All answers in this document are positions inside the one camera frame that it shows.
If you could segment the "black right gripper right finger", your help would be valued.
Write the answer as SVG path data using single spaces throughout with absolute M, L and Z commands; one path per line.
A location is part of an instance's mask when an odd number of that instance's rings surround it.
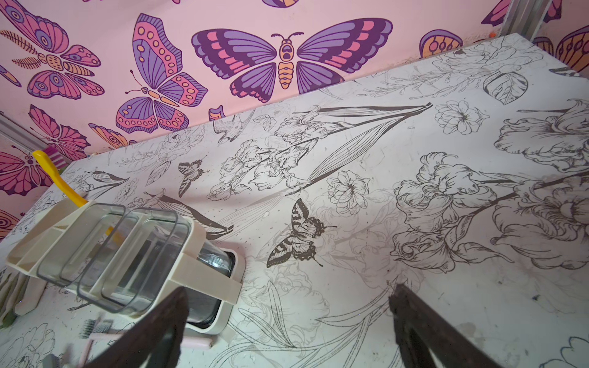
M 394 333 L 405 367 L 498 367 L 406 285 L 389 297 Z

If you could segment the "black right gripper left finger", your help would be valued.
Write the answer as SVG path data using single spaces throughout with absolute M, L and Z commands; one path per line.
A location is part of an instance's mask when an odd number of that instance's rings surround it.
M 189 312 L 179 287 L 86 367 L 175 367 Z

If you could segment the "yellow toothbrush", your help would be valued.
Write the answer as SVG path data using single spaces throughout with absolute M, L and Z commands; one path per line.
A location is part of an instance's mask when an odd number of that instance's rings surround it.
M 112 240 L 115 248 L 120 248 L 124 244 L 125 237 L 117 232 L 113 226 L 104 229 L 103 225 L 91 224 L 94 220 L 99 221 L 101 216 L 113 213 L 116 205 L 98 203 L 93 200 L 87 201 L 61 178 L 57 167 L 46 152 L 36 150 L 33 157 L 52 179 L 53 183 L 78 208 L 73 212 L 66 208 L 65 216 L 60 217 L 54 225 L 32 239 L 30 245 L 35 245 L 38 248 L 42 246 L 54 248 L 60 241 L 65 241 L 67 246 L 75 246 L 82 244 L 86 240 L 92 244 L 102 244 Z

